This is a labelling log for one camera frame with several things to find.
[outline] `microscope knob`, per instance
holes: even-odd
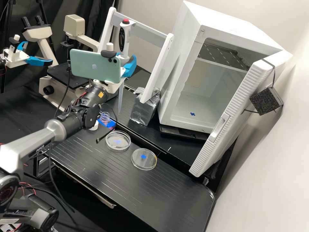
[[[54,87],[52,87],[51,85],[48,85],[46,87],[43,88],[43,92],[46,94],[46,95],[51,95],[54,93]]]

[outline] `small vial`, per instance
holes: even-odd
[[[100,119],[103,123],[109,123],[109,113],[108,112],[102,112]]]

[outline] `red button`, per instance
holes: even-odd
[[[127,18],[124,18],[123,21],[122,21],[122,23],[124,23],[124,24],[129,24],[130,22],[129,22],[129,20],[128,20]]]

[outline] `white bracket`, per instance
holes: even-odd
[[[140,99],[141,103],[145,103],[152,97],[152,92],[154,87],[161,88],[163,87],[164,83],[160,82],[160,86],[156,86],[158,82],[158,78],[160,74],[163,72],[163,64],[166,60],[167,54],[170,50],[171,44],[173,42],[174,35],[172,33],[169,33],[168,35],[155,30],[145,24],[142,24],[132,18],[129,18],[119,12],[116,11],[116,8],[111,7],[108,11],[108,15],[106,18],[106,22],[104,25],[104,29],[100,38],[100,46],[99,51],[106,50],[106,44],[109,42],[113,26],[120,27],[121,22],[123,19],[129,19],[130,21],[133,21],[134,24],[130,28],[130,33],[151,43],[158,47],[161,47],[161,52],[158,56],[158,59],[154,65],[154,69],[151,72],[150,78],[148,80],[148,83],[146,85],[145,91],[143,93],[143,96]]]

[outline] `mint green smartphone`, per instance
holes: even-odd
[[[96,79],[99,81],[120,82],[120,60],[109,58],[99,53],[71,49],[71,69],[74,76]]]

